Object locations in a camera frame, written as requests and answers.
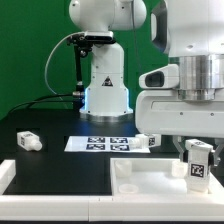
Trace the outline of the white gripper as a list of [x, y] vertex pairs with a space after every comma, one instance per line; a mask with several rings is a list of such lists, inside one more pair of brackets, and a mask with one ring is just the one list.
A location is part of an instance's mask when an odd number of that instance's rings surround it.
[[144, 90], [136, 102], [136, 128], [140, 133], [172, 135], [181, 162], [188, 162], [188, 151], [181, 136], [216, 138], [209, 164], [218, 166], [224, 149], [224, 90], [212, 101], [182, 101], [175, 90]]

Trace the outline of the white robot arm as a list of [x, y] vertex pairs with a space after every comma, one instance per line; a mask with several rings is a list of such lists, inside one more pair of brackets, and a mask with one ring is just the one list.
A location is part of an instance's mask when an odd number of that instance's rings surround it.
[[139, 78], [138, 131], [224, 139], [224, 0], [159, 0], [152, 10], [143, 0], [71, 0], [69, 15], [92, 56], [83, 116], [128, 112], [124, 52], [113, 34], [148, 22], [143, 42], [167, 61]]

